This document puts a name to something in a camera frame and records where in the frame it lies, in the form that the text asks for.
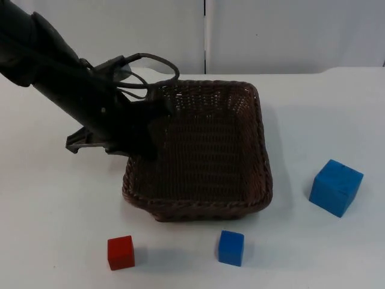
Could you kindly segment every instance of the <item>brown woven basket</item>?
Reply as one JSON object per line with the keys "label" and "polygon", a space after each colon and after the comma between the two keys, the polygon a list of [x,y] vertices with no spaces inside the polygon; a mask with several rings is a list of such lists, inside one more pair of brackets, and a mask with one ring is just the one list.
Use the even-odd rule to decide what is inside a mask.
{"label": "brown woven basket", "polygon": [[124,198],[160,222],[238,219],[273,196],[258,92],[244,82],[179,81],[152,93],[176,115],[154,121],[155,162],[128,159]]}

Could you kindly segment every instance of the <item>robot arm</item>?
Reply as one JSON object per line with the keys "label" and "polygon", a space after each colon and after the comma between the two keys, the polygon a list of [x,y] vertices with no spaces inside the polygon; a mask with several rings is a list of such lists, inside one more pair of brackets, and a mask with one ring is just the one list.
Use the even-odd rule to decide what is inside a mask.
{"label": "robot arm", "polygon": [[[148,84],[131,72],[129,63],[143,57],[170,66],[172,79]],[[0,0],[0,73],[23,87],[33,85],[84,127],[67,138],[66,148],[102,146],[108,154],[141,155],[154,160],[157,150],[148,124],[171,114],[164,101],[130,102],[126,89],[147,89],[172,84],[179,77],[178,68],[169,61],[150,54],[119,56],[92,67],[63,40],[41,15],[28,15],[10,0]],[[120,82],[128,75],[142,84]]]}

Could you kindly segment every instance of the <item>blue cube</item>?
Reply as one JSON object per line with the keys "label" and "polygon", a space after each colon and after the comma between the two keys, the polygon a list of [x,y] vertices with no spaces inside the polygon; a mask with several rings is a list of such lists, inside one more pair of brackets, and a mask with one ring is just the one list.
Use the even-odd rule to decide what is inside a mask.
{"label": "blue cube", "polygon": [[310,201],[342,217],[354,200],[363,174],[330,160],[314,179]]}
{"label": "blue cube", "polygon": [[242,266],[245,236],[222,231],[218,246],[218,261],[234,266]]}

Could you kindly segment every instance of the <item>white table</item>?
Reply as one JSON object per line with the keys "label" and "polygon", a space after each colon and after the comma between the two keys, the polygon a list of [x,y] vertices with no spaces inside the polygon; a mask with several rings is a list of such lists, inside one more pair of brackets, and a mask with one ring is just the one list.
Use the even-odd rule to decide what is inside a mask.
{"label": "white table", "polygon": [[[71,154],[64,142],[80,126],[39,92],[1,78],[0,287],[383,288],[385,69],[187,78],[258,88],[272,204],[238,221],[158,223],[121,196],[126,158]],[[365,174],[341,219],[307,200],[331,158]],[[215,259],[222,229],[245,234],[243,267]],[[112,272],[106,242],[124,235],[137,266]]]}

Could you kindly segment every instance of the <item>white wall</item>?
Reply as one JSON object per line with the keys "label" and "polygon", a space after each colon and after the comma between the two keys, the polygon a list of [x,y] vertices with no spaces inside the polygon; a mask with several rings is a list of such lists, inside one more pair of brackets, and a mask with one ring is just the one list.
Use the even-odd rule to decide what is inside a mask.
{"label": "white wall", "polygon": [[[158,54],[203,73],[203,0],[13,0],[93,64]],[[312,73],[382,66],[384,0],[206,0],[208,73]],[[168,72],[154,63],[137,66]]]}
{"label": "white wall", "polygon": [[382,66],[384,0],[206,0],[208,73]]}
{"label": "white wall", "polygon": [[[203,0],[12,0],[39,12],[92,64],[137,52],[173,61],[183,73],[204,71]],[[163,65],[141,62],[160,72]]]}

